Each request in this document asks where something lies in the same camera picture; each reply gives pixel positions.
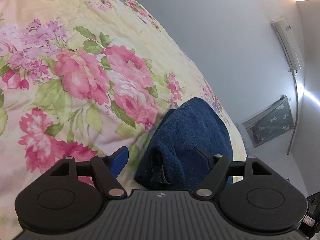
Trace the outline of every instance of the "white air conditioning unit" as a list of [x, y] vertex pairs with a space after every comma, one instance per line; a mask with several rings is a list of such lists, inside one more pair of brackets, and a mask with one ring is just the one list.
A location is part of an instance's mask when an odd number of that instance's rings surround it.
[[303, 58], [297, 40], [286, 17], [271, 22], [292, 70], [304, 67]]

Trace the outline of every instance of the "floral bedsheet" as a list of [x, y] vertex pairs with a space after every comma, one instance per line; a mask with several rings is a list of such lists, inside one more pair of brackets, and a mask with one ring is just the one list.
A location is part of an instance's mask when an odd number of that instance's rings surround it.
[[[241, 137], [195, 64], [135, 0], [0, 0], [0, 238], [21, 228], [17, 194], [58, 160], [122, 145], [133, 174], [165, 112], [205, 99]], [[81, 181], [92, 184], [90, 178]]]

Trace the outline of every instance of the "blue denim fabric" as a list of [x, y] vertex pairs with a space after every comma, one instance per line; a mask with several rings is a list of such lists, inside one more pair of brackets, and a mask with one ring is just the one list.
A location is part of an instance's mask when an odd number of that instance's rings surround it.
[[135, 181], [147, 189], [193, 192], [209, 173], [208, 169], [195, 169], [194, 147], [233, 159], [226, 126], [200, 98], [166, 113], [138, 166]]

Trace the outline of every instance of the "logo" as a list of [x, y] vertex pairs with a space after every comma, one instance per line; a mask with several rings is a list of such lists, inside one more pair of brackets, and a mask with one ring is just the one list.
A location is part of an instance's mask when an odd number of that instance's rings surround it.
[[165, 197], [166, 195], [165, 195], [164, 193], [160, 192], [160, 193], [157, 194], [157, 196], [158, 196], [159, 198], [162, 198], [162, 197]]

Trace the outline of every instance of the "white label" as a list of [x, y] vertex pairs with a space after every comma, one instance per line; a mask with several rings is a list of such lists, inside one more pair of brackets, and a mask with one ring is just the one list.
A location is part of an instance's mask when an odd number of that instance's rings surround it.
[[313, 225], [315, 224], [316, 221], [314, 219], [312, 219], [311, 217], [306, 215], [304, 217], [304, 219], [303, 219], [303, 222], [306, 223], [308, 226], [313, 227]]

